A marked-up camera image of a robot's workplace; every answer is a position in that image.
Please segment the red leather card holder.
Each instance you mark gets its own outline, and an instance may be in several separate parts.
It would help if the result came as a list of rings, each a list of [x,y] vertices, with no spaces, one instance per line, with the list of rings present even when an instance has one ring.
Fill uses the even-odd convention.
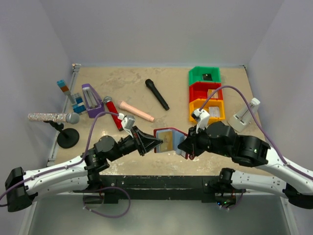
[[[154,129],[154,137],[163,141],[162,144],[154,148],[154,153],[164,153],[175,151],[183,158],[194,160],[194,156],[180,150],[178,145],[187,138],[187,134],[173,127]]]

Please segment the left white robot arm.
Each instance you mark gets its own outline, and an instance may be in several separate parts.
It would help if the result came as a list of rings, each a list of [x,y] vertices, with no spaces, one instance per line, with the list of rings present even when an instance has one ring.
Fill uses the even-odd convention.
[[[17,167],[11,170],[5,182],[5,207],[8,212],[16,212],[51,194],[96,192],[103,186],[100,172],[109,168],[110,162],[134,151],[143,156],[162,143],[161,139],[134,126],[127,137],[115,141],[111,136],[103,136],[85,154],[62,164],[28,171]]]

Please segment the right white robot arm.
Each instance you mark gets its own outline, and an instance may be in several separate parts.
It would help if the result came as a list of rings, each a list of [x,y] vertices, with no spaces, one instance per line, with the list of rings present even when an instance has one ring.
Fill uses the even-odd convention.
[[[202,130],[189,128],[187,138],[178,148],[192,158],[211,152],[229,157],[241,166],[255,167],[272,174],[269,177],[223,168],[215,183],[211,183],[215,190],[252,189],[276,194],[303,209],[313,208],[313,173],[306,170],[307,176],[301,175],[302,167],[284,163],[273,147],[257,137],[239,135],[232,127],[219,121]]]

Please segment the tan card in red bin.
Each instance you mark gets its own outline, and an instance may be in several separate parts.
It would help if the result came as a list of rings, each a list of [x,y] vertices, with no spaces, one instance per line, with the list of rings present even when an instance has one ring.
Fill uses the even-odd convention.
[[[215,92],[214,89],[208,89],[207,96],[210,96],[212,99],[219,99],[219,93]]]

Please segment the black card in green bin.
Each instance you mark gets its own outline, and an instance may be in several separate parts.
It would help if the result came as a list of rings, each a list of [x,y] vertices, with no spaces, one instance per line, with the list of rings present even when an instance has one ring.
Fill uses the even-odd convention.
[[[212,75],[210,73],[205,73],[205,74],[202,74],[202,79],[204,81],[212,81]]]

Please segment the yellow storage bin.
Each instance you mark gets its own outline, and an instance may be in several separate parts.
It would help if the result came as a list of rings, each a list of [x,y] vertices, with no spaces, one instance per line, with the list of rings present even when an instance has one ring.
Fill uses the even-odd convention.
[[[192,117],[191,114],[195,109],[199,109],[203,103],[205,102],[205,99],[196,99],[189,103],[189,121],[193,123],[197,123]],[[209,113],[208,108],[210,106],[218,106],[220,109],[220,118],[214,118],[210,116],[208,124],[212,124],[214,122],[223,121],[225,120],[225,111],[224,111],[224,101],[218,100],[218,99],[211,99],[209,100],[206,105],[204,106],[204,110],[206,110]]]

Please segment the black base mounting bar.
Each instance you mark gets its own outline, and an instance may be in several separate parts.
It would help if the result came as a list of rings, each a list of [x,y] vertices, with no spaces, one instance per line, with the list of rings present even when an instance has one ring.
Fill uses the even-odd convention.
[[[119,200],[192,200],[215,203],[216,194],[242,193],[219,183],[219,176],[102,175],[98,188],[105,203]]]

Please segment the red storage bin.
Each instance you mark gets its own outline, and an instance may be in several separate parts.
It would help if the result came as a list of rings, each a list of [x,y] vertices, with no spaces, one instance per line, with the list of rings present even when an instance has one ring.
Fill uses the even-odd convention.
[[[221,83],[195,82],[189,86],[189,102],[196,99],[207,99],[217,88],[221,86]]]

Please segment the black microphone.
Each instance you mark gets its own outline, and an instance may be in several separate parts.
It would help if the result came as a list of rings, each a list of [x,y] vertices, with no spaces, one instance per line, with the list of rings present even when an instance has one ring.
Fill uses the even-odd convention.
[[[151,79],[146,79],[145,85],[153,93],[153,95],[156,97],[156,99],[159,101],[159,103],[162,105],[162,107],[166,111],[168,111],[170,109],[169,105],[167,104],[167,102],[165,101],[163,96],[160,94],[158,89],[155,87],[154,82]]]

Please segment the purple metronome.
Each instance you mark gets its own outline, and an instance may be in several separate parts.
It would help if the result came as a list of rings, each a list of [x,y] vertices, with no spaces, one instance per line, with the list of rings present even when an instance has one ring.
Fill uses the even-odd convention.
[[[89,118],[95,118],[99,113],[105,111],[104,103],[98,92],[91,84],[83,84],[82,92],[85,99],[85,107]]]

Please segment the green storage bin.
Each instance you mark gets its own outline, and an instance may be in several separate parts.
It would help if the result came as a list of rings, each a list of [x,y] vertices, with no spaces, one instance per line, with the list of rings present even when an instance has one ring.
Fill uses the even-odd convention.
[[[212,81],[204,81],[202,74],[210,73],[212,75]],[[210,82],[210,83],[221,83],[221,74],[218,67],[201,67],[196,66],[189,71],[189,86],[195,82]]]

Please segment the glitter silver microphone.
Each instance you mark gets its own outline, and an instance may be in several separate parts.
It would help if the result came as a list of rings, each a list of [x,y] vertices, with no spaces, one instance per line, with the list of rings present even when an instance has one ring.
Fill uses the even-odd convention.
[[[29,121],[40,121],[40,122],[61,122],[77,124],[80,121],[80,116],[77,113],[69,114],[57,114],[57,113],[30,113],[27,116]]]

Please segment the black microphone stand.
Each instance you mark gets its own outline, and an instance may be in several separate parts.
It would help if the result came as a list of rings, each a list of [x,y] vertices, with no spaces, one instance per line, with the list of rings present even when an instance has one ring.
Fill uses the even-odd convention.
[[[64,149],[69,149],[74,147],[80,138],[78,131],[74,128],[64,128],[63,123],[56,123],[53,121],[44,121],[50,124],[54,129],[56,129],[59,134],[57,136],[57,144]]]

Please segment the blue toy brick tower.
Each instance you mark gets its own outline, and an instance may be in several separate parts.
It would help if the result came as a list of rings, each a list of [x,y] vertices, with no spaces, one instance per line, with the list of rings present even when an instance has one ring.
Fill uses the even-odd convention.
[[[72,94],[64,80],[57,81],[57,85],[64,93],[64,95],[68,97],[72,109],[75,113],[81,115],[83,112],[86,111],[83,99],[79,93]]]

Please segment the left aluminium frame rail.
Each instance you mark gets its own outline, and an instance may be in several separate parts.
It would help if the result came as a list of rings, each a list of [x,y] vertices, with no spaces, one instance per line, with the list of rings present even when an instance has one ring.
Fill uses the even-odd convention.
[[[67,82],[67,86],[68,86],[68,88],[69,88],[69,90],[71,92],[73,92],[73,89],[74,89],[74,86],[75,86],[75,82],[76,82],[76,78],[78,76],[80,68],[81,68],[81,64],[73,64],[72,76],[71,76],[70,81]],[[64,105],[63,105],[63,109],[62,109],[63,113],[65,113],[68,110],[68,108],[70,108],[70,107],[71,107],[71,104],[70,104],[69,98],[66,96],[66,99],[65,99],[65,102],[64,102]],[[55,163],[56,154],[57,154],[57,151],[58,151],[58,148],[59,148],[58,143],[57,143],[58,135],[59,135],[59,132],[56,131],[56,134],[55,134],[55,137],[54,137],[54,144],[52,145],[52,149],[50,151],[50,154],[49,154],[46,166],[52,166]]]

